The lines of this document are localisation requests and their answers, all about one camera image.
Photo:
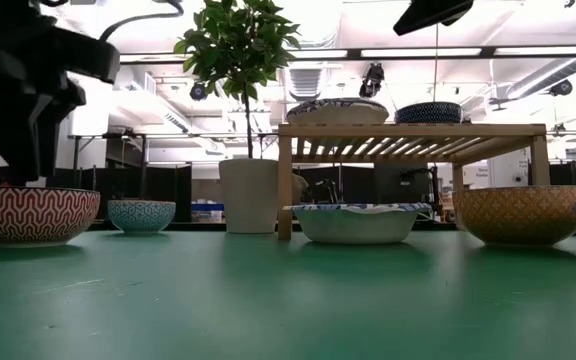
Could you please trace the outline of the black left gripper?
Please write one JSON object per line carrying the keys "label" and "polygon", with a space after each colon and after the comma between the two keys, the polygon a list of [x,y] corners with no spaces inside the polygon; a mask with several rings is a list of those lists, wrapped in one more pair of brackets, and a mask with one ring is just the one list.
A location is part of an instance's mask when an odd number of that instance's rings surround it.
{"label": "black left gripper", "polygon": [[[57,149],[60,123],[87,104],[70,72],[112,84],[119,51],[59,27],[0,28],[0,156],[15,186],[48,176],[48,147]],[[31,116],[46,126],[27,121]]]}

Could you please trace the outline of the red white patterned bowl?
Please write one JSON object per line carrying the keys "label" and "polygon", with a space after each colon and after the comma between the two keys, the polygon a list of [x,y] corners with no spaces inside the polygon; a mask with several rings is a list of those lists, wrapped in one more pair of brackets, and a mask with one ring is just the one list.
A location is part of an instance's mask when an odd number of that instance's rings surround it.
{"label": "red white patterned bowl", "polygon": [[0,247],[64,245],[89,228],[100,203],[90,190],[0,187]]}

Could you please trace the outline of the dark blue patterned bowl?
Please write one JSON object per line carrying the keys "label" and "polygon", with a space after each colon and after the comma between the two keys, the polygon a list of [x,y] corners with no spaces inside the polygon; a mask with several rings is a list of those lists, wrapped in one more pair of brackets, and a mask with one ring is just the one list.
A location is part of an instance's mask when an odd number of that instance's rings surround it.
{"label": "dark blue patterned bowl", "polygon": [[460,123],[462,107],[454,102],[423,102],[395,112],[396,123]]}

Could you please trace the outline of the small teal patterned bowl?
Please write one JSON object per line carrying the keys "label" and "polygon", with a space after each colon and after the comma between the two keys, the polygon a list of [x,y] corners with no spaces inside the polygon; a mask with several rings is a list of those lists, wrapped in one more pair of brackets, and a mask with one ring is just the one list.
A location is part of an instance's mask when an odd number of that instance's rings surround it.
{"label": "small teal patterned bowl", "polygon": [[109,200],[109,220],[124,233],[157,233],[173,220],[176,203],[169,201]]}

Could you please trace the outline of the yellow orange patterned bowl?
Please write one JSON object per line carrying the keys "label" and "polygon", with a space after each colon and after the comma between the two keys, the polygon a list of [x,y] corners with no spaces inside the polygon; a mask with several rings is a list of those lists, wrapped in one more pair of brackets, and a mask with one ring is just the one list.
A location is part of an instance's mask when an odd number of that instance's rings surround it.
{"label": "yellow orange patterned bowl", "polygon": [[576,185],[463,190],[453,204],[461,226],[487,245],[550,247],[576,232]]}

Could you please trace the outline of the light wooden slatted shelf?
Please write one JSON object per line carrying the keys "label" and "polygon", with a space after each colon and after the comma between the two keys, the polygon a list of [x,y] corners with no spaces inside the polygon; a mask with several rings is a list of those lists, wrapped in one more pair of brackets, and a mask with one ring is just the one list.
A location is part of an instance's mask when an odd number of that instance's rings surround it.
{"label": "light wooden slatted shelf", "polygon": [[278,129],[278,237],[292,237],[292,166],[304,163],[450,163],[454,188],[463,167],[515,150],[530,150],[535,185],[550,183],[543,124],[294,125]]}

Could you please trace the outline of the black hanging ceiling device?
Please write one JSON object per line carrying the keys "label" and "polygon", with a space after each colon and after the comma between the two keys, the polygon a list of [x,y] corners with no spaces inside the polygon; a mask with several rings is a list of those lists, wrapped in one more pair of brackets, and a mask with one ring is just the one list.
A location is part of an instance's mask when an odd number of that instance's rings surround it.
{"label": "black hanging ceiling device", "polygon": [[372,98],[381,89],[381,82],[385,79],[385,73],[381,63],[374,62],[368,67],[362,77],[362,84],[359,89],[361,98]]}

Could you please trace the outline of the black partition panels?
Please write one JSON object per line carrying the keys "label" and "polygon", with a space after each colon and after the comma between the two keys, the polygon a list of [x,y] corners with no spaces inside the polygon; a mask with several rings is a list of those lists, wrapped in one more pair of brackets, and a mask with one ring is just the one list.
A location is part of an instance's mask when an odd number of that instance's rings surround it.
{"label": "black partition panels", "polygon": [[[106,220],[107,202],[114,199],[141,199],[142,172],[140,168],[89,168],[74,171],[56,169],[46,180],[52,188],[81,188],[101,194],[97,219]],[[191,221],[192,168],[147,167],[145,199],[176,203],[173,222]]]}

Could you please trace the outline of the ceiling air vent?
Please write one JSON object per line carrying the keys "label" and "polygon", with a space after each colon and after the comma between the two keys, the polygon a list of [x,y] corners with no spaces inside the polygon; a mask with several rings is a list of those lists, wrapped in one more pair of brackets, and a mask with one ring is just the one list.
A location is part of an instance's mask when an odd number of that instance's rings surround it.
{"label": "ceiling air vent", "polygon": [[321,94],[322,69],[289,69],[289,94],[297,101],[317,99]]}

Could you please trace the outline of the dark monitor on stand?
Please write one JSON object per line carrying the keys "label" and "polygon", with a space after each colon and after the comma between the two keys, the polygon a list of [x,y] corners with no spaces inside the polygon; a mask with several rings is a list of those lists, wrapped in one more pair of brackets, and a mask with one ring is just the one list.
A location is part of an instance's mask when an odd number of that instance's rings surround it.
{"label": "dark monitor on stand", "polygon": [[377,163],[374,175],[379,204],[434,203],[433,172],[427,164]]}

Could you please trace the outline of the blue storage bins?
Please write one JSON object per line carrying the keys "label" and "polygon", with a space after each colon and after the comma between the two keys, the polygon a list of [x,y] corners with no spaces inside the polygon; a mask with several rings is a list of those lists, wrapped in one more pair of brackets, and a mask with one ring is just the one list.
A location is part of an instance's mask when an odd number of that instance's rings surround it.
{"label": "blue storage bins", "polygon": [[222,203],[192,203],[191,220],[201,223],[222,223],[224,206]]}

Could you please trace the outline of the green leafy small tree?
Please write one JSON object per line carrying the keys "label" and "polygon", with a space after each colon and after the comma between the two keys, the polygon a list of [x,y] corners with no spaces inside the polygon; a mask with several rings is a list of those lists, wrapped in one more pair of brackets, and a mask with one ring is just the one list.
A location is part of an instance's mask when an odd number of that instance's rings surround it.
{"label": "green leafy small tree", "polygon": [[175,43],[173,52],[185,57],[190,70],[208,94],[223,81],[224,94],[244,105],[247,141],[252,141],[250,101],[256,86],[276,79],[276,72],[295,56],[286,49],[300,47],[300,25],[282,15],[273,0],[203,0],[193,14],[195,26]]}

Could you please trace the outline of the white plant pot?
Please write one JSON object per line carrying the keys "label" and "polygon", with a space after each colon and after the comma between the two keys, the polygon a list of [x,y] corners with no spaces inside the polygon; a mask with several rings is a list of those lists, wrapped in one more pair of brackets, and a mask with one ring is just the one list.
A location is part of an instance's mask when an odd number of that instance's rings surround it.
{"label": "white plant pot", "polygon": [[228,233],[268,234],[275,231],[278,205],[278,162],[229,159],[219,163]]}

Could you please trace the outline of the person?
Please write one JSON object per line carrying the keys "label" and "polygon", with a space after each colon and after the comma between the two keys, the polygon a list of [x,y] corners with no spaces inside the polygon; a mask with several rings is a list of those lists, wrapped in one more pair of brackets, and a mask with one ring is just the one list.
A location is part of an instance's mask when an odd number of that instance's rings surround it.
{"label": "person", "polygon": [[292,174],[292,204],[299,205],[307,198],[309,184],[305,178],[298,174]]}

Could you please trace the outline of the black overhead frame rail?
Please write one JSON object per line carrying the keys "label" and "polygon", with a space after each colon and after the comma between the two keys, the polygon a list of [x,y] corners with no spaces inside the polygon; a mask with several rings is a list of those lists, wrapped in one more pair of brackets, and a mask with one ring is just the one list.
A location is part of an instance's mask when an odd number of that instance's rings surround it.
{"label": "black overhead frame rail", "polygon": [[289,50],[292,61],[425,61],[473,59],[576,59],[576,45],[401,47]]}

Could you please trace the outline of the black metal rack frame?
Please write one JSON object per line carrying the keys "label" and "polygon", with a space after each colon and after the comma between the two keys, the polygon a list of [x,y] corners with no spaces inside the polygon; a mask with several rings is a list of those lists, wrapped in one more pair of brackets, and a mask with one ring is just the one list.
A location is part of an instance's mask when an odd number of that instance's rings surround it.
{"label": "black metal rack frame", "polygon": [[69,135],[74,141],[73,169],[145,167],[149,142],[145,134],[107,132],[99,135]]}

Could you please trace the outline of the silver ceiling duct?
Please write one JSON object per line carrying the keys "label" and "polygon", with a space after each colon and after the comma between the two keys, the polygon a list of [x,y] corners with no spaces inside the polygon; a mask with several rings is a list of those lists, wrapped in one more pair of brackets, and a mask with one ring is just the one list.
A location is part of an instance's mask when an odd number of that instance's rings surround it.
{"label": "silver ceiling duct", "polygon": [[556,59],[510,86],[506,96],[521,99],[550,88],[576,74],[576,58]]}

